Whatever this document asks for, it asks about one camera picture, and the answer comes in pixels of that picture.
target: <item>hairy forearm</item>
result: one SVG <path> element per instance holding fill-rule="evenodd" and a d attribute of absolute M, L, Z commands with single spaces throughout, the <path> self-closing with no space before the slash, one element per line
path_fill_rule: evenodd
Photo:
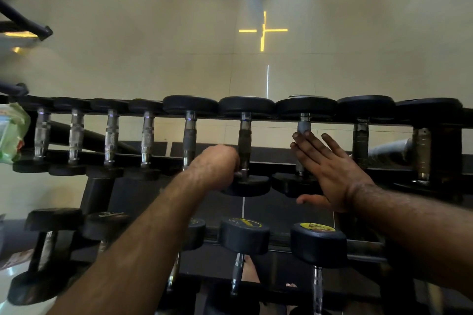
<path fill-rule="evenodd" d="M 371 185 L 354 188 L 351 207 L 411 252 L 434 281 L 473 299 L 473 212 Z"/>
<path fill-rule="evenodd" d="M 48 315 L 153 314 L 189 219 L 207 189 L 187 170 L 174 178 Z"/>

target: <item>dumbbell rack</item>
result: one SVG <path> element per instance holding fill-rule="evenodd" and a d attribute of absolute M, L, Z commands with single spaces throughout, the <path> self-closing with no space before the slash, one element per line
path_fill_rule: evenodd
<path fill-rule="evenodd" d="M 35 109 L 29 108 L 28 104 L 23 104 L 27 112 L 32 117 L 31 127 L 28 131 L 27 136 L 25 137 L 25 146 L 24 150 L 26 158 L 28 157 L 28 150 L 31 150 L 34 146 L 34 125 L 37 114 Z M 51 109 L 51 113 L 64 114 L 69 113 L 62 109 Z M 255 121 L 285 121 L 285 122 L 297 122 L 297 119 L 290 117 L 281 117 L 280 115 L 274 113 L 270 115 L 260 115 L 253 111 L 251 120 Z M 85 111 L 85 115 L 107 115 L 105 112 L 97 111 Z M 419 125 L 419 119 L 422 117 L 408 119 L 404 114 L 399 113 L 395 114 L 393 117 L 382 119 L 382 118 L 373 118 L 370 119 L 370 125 L 387 125 L 387 126 L 414 126 L 415 128 L 430 126 L 434 124 L 435 127 L 432 130 L 432 137 L 435 140 L 441 140 L 442 142 L 449 142 L 455 146 L 456 152 L 458 147 L 461 153 L 461 129 L 462 128 L 473 128 L 473 110 L 471 109 L 462 109 L 461 117 L 457 117 L 454 120 L 449 120 L 445 114 L 448 112 L 440 112 L 439 117 L 440 121 L 436 122 L 434 120 L 435 115 L 430 113 L 428 115 L 428 125 Z M 136 113 L 131 112 L 121 112 L 121 116 L 138 116 Z M 176 114 L 168 114 L 162 112 L 156 114 L 156 117 L 179 117 Z M 225 116 L 221 115 L 199 115 L 199 118 L 206 119 L 217 119 L 217 120 L 243 120 L 242 117 L 237 117 L 235 115 L 226 114 Z M 363 117 L 361 122 L 368 119 L 369 116 Z M 337 123 L 337 124 L 356 124 L 360 120 L 353 120 L 352 117 L 346 115 L 330 115 L 321 116 L 312 115 L 310 117 L 312 123 Z M 63 124 L 53 124 L 51 127 L 50 143 L 68 145 L 67 142 L 67 132 L 68 125 Z M 454 130 L 453 132 L 443 132 L 443 130 Z M 84 132 L 84 149 L 93 151 L 81 151 L 79 152 L 79 158 L 81 164 L 87 167 L 97 167 L 103 164 L 104 152 L 103 152 L 103 135 L 94 134 L 89 131 Z M 58 151 L 58 150 L 47 150 L 45 152 L 45 158 L 50 164 L 64 165 L 68 162 L 68 151 Z M 440 164 L 439 159 L 448 159 L 448 156 L 445 153 L 442 153 L 437 157 L 436 162 L 433 164 Z M 117 153 L 115 154 L 114 167 L 116 168 L 139 168 L 142 157 L 138 151 L 135 149 L 126 146 L 122 143 L 118 143 Z M 175 175 L 179 173 L 183 168 L 183 159 L 178 157 L 160 157 L 151 155 L 149 157 L 150 166 L 152 169 L 158 169 L 162 174 L 165 175 Z M 250 162 L 249 169 L 251 170 L 251 175 L 271 177 L 275 173 L 286 173 L 294 174 L 296 172 L 296 166 L 291 164 L 278 164 L 278 163 L 265 163 L 265 162 Z M 412 169 L 378 169 L 378 168 L 366 168 L 366 172 L 373 178 L 373 180 L 380 184 L 391 185 L 391 184 L 407 184 L 417 177 L 417 169 L 415 172 Z M 457 174 L 452 178 L 454 182 L 449 184 L 455 184 L 455 191 L 457 194 L 471 194 L 473 193 L 473 175 L 472 174 L 462 174 L 457 172 Z M 81 209 L 84 214 L 90 214 L 93 212 L 106 211 L 108 206 L 109 197 L 111 195 L 111 190 L 113 187 L 114 179 L 93 179 L 89 178 L 87 181 L 86 190 L 82 199 Z M 218 230 L 216 228 L 207 228 L 205 233 L 204 243 L 209 245 L 219 245 Z M 78 249 L 81 247 L 89 246 L 90 241 L 86 241 L 80 236 L 74 238 L 73 249 Z M 349 239 L 347 241 L 348 245 L 348 259 L 349 265 L 354 267 L 356 270 L 361 272 L 363 275 L 367 276 L 369 279 L 374 280 L 380 286 L 383 287 L 382 290 L 382 305 L 386 314 L 395 314 L 398 313 L 399 309 L 404 310 L 407 307 L 415 307 L 416 310 L 422 313 L 423 308 L 415 301 L 415 296 L 412 297 L 414 292 L 413 290 L 413 273 L 406 273 L 405 269 L 410 269 L 410 260 L 402 252 L 399 252 L 395 246 L 385 247 L 381 242 L 368 242 L 364 240 L 354 240 Z M 288 233 L 271 233 L 269 240 L 269 251 L 274 252 L 290 252 L 289 246 L 289 234 Z M 389 264 L 388 267 L 391 267 L 391 270 L 382 275 L 379 270 L 379 264 Z M 196 278 L 193 276 L 180 276 L 177 284 L 174 288 L 195 288 Z M 257 298 L 260 301 L 273 300 L 273 302 L 287 305 L 302 305 L 308 304 L 311 302 L 310 295 L 304 293 L 297 289 L 270 289 L 265 288 L 261 285 L 242 283 L 240 288 L 240 293 L 247 294 L 249 297 Z M 369 297 L 350 297 L 342 296 L 340 294 L 330 294 L 324 293 L 324 308 L 328 310 L 343 310 L 340 304 L 346 302 L 335 301 L 336 299 L 340 300 L 341 298 L 345 300 L 353 301 L 367 301 L 375 302 L 375 300 L 370 299 Z"/>

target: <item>round yellow label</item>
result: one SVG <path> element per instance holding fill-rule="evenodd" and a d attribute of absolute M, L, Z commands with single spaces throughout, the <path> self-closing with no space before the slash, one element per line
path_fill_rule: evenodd
<path fill-rule="evenodd" d="M 255 227 L 255 228 L 262 227 L 262 225 L 258 222 L 255 222 L 253 220 L 250 221 L 248 219 L 243 219 L 243 218 L 232 218 L 231 221 L 238 225 L 246 225 L 247 227 Z"/>
<path fill-rule="evenodd" d="M 317 223 L 300 223 L 300 226 L 305 229 L 315 230 L 317 232 L 334 232 L 335 228 L 325 226 Z"/>

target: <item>finger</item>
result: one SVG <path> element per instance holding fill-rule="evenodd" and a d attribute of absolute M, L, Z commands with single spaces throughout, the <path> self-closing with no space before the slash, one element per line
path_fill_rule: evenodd
<path fill-rule="evenodd" d="M 340 147 L 338 143 L 333 138 L 331 138 L 327 133 L 322 134 L 322 139 L 330 147 L 332 152 L 336 154 L 338 157 L 348 158 L 348 154 L 343 150 L 343 148 Z"/>
<path fill-rule="evenodd" d="M 316 163 L 313 159 L 307 156 L 297 145 L 297 143 L 291 143 L 291 150 L 296 155 L 296 158 L 302 165 L 313 175 L 317 177 L 320 172 L 320 165 Z"/>
<path fill-rule="evenodd" d="M 332 205 L 326 197 L 319 194 L 303 194 L 296 199 L 297 204 L 303 205 L 304 203 L 310 203 L 316 207 L 332 209 Z"/>
<path fill-rule="evenodd" d="M 305 131 L 304 137 L 316 148 L 317 151 L 322 153 L 325 157 L 330 159 L 335 157 L 334 153 L 330 150 L 330 148 L 324 145 L 323 142 L 319 140 L 312 132 Z"/>
<path fill-rule="evenodd" d="M 316 148 L 308 140 L 306 140 L 302 134 L 296 132 L 292 135 L 292 138 L 294 141 L 296 141 L 299 148 L 315 162 L 320 164 L 320 162 L 323 161 L 325 157 L 323 157 L 322 154 L 317 151 Z"/>

